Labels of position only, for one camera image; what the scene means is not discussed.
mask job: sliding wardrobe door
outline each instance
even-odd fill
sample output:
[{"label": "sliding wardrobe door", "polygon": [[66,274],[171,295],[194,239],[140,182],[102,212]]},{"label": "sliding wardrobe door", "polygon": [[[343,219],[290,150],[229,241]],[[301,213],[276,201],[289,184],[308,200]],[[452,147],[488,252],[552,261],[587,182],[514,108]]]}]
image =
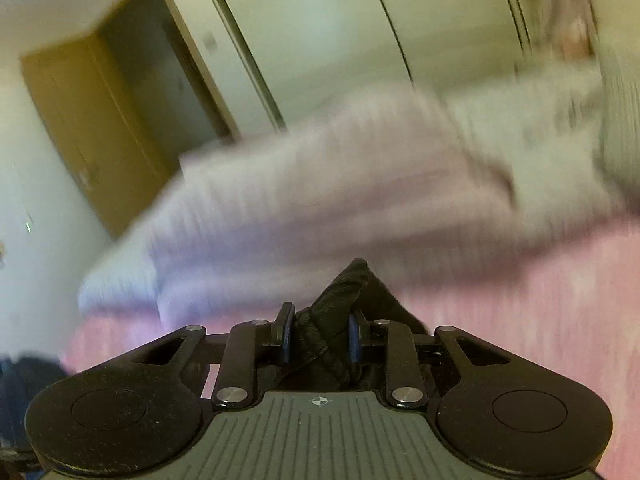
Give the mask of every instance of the sliding wardrobe door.
[{"label": "sliding wardrobe door", "polygon": [[448,88],[513,72],[522,59],[508,0],[382,2],[418,85]]},{"label": "sliding wardrobe door", "polygon": [[408,80],[380,0],[223,0],[287,124],[351,89]]}]

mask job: pink bed sheet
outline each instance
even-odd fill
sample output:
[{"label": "pink bed sheet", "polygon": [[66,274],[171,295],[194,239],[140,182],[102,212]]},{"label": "pink bed sheet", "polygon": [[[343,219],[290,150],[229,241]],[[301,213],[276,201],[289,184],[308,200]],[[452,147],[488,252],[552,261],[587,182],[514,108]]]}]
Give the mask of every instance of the pink bed sheet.
[{"label": "pink bed sheet", "polygon": [[[599,471],[640,478],[640,220],[619,221],[528,261],[517,280],[397,293],[428,326],[452,324],[586,384],[614,417]],[[202,323],[228,332],[277,307]],[[90,317],[63,357],[83,370],[162,335],[158,316]]]}]

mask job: wooden door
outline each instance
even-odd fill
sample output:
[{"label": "wooden door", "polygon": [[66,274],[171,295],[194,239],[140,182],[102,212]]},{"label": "wooden door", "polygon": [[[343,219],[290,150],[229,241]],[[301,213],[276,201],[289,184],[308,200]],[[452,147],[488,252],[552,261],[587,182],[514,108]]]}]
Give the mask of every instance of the wooden door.
[{"label": "wooden door", "polygon": [[119,236],[170,177],[104,42],[91,36],[22,59],[49,136],[105,227]]}]

